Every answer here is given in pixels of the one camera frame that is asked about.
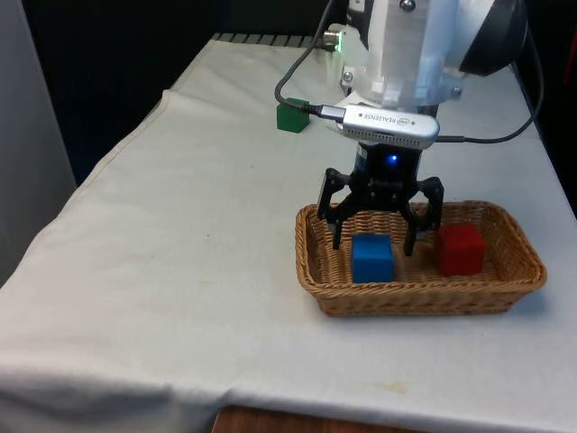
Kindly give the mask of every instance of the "cable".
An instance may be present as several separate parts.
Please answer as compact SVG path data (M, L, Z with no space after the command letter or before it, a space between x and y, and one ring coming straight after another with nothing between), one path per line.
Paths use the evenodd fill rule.
M323 12L323 16L321 17L321 21L318 25L318 28L316 29L313 41L310 42L310 45L308 46L307 50L297 59L297 61L295 61L295 63L293 63L293 65L287 71L285 76L280 79L279 84L277 84L277 86L274 89L274 97L277 99L277 101L279 101L279 103L281 103L284 106L290 106L291 108L296 108L297 110L302 111L304 113L308 113L310 115L320 115L322 106L312 106L310 104L292 102L286 99L284 96L282 96L280 92L282 91L282 88L285 86L285 84L287 84L287 82L292 78L293 74L298 69L298 67L303 63L303 61L305 61L308 55L311 52L313 52L313 49L320 41L320 38L323 35L323 31L325 30L326 27L326 22L328 21L329 18L329 14L333 9L334 3L335 0L328 1L328 3L326 4L325 11Z
M533 55L533 60L535 61L536 72L540 86L539 100L529 120L527 120L527 122L519 129L517 129L513 134L509 134L504 137L471 138L459 135L441 135L437 140L438 143L479 143L479 144L504 143L519 137L524 131L527 130L529 126L531 126L531 124L533 124L537 120L539 114L541 113L541 109L543 108L543 102L545 101L545 73L543 72L543 63L541 62L539 51L537 50L535 39L533 38L533 33L531 33L531 29L527 29L527 38L529 41L529 48L531 49L531 54Z

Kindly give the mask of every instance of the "white wall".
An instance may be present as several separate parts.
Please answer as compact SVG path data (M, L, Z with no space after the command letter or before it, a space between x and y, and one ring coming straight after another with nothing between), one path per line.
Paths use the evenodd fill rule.
M74 188L20 0L0 0L0 286Z

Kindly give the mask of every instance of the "blue cube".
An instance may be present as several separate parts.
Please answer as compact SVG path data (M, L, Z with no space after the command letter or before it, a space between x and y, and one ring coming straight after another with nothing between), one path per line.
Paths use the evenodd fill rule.
M353 283L393 281L393 251L388 235L353 236Z

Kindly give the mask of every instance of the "white tablecloth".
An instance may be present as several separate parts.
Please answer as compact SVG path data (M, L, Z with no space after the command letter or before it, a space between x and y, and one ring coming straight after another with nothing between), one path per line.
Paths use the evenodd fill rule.
M228 404L433 431L577 431L577 225L535 128L436 144L420 178L507 208L550 272L509 314L324 316L298 285L295 215L356 145L276 130L298 49L211 42L102 160L0 291L0 431L206 431ZM311 58L286 93L336 102ZM472 78L446 134L496 136L527 106Z

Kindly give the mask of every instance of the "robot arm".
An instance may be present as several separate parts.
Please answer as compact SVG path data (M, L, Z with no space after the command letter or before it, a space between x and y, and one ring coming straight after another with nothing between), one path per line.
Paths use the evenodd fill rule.
M523 0L351 0L343 85L376 106L436 106L460 97L465 74L515 60L526 35Z
M329 0L316 41L333 3ZM318 202L318 217L333 231L334 248L340 246L343 223L356 213L400 212L408 222L405 254L411 255L420 236L440 227L443 213L441 180L417 180L422 151L437 141L476 140L439 137L436 110L461 96L466 74L486 76L516 59L528 33L524 0L350 0L347 22L325 34L332 38L325 46L339 51L342 86L361 103L293 106L280 95L314 44L281 80L276 97L335 121L342 134L359 142L353 173L328 169ZM351 194L333 207L333 194L345 187ZM410 206L419 191L429 200L424 215Z

